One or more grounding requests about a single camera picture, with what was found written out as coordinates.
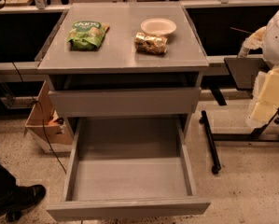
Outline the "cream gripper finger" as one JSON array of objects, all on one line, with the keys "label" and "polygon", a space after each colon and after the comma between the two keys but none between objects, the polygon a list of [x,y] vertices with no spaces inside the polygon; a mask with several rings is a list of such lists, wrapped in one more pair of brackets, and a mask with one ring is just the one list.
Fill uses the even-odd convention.
[{"label": "cream gripper finger", "polygon": [[249,105],[249,123],[267,124],[279,108],[279,66],[268,73],[259,71]]}]

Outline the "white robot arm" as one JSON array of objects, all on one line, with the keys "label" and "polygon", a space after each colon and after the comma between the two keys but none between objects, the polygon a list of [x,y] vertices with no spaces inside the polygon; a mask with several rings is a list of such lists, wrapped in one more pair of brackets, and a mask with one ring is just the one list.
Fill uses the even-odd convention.
[{"label": "white robot arm", "polygon": [[262,49],[263,58],[272,69],[259,72],[255,80],[248,117],[251,126],[268,123],[279,108],[279,10],[266,26]]}]

